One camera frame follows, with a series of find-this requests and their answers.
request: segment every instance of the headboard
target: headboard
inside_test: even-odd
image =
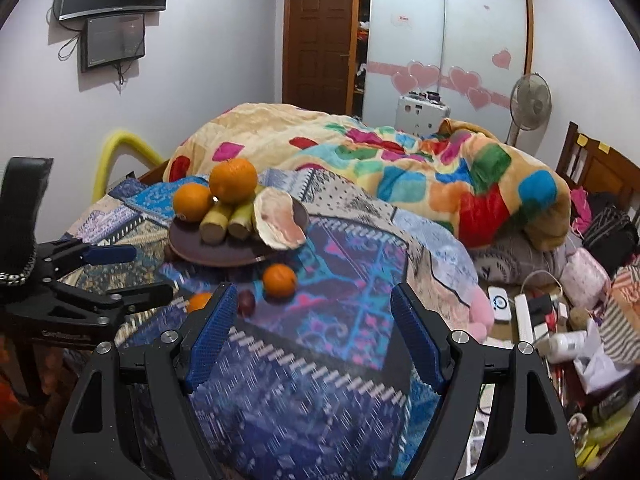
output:
[[[581,134],[575,123],[569,123],[556,173],[571,189],[582,186],[590,193],[613,193],[618,199],[617,206],[629,212],[633,223],[638,225],[640,168],[613,148]]]

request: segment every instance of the small orange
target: small orange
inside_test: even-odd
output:
[[[213,197],[202,184],[190,182],[180,186],[175,192],[175,215],[185,222],[201,222],[212,206]]]
[[[187,312],[190,314],[191,312],[195,312],[196,310],[205,308],[207,306],[207,303],[209,303],[211,296],[211,292],[201,292],[199,294],[194,294],[189,300],[189,303],[187,303]]]
[[[225,204],[249,200],[258,185],[258,172],[245,158],[232,158],[216,165],[209,175],[211,194]]]
[[[288,298],[296,291],[296,273],[284,264],[273,264],[262,275],[264,291],[274,298]]]

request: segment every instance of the brown plate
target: brown plate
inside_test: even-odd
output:
[[[306,232],[309,214],[305,207],[293,199],[293,219]],[[203,243],[199,224],[183,222],[178,218],[169,227],[169,245],[174,253],[188,262],[207,267],[241,267],[261,262],[281,251],[271,249],[261,240],[250,237],[240,241],[229,235],[216,246]]]

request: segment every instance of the pink bag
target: pink bag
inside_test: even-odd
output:
[[[585,248],[580,248],[569,256],[562,270],[560,283],[564,295],[574,307],[593,310],[598,300],[607,297],[611,280],[607,271]]]

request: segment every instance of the metal bolt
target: metal bolt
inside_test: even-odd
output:
[[[451,334],[451,338],[453,339],[453,341],[455,341],[456,343],[460,343],[461,345],[469,342],[469,334],[462,330],[456,330],[453,334]]]
[[[160,336],[160,341],[163,343],[173,343],[176,339],[178,339],[178,333],[175,330],[167,330]]]
[[[526,341],[520,341],[518,343],[518,350],[522,352],[524,355],[533,354],[533,346],[530,343],[527,343]]]
[[[106,354],[111,351],[111,343],[109,341],[103,341],[95,347],[95,351],[98,352],[98,354]]]

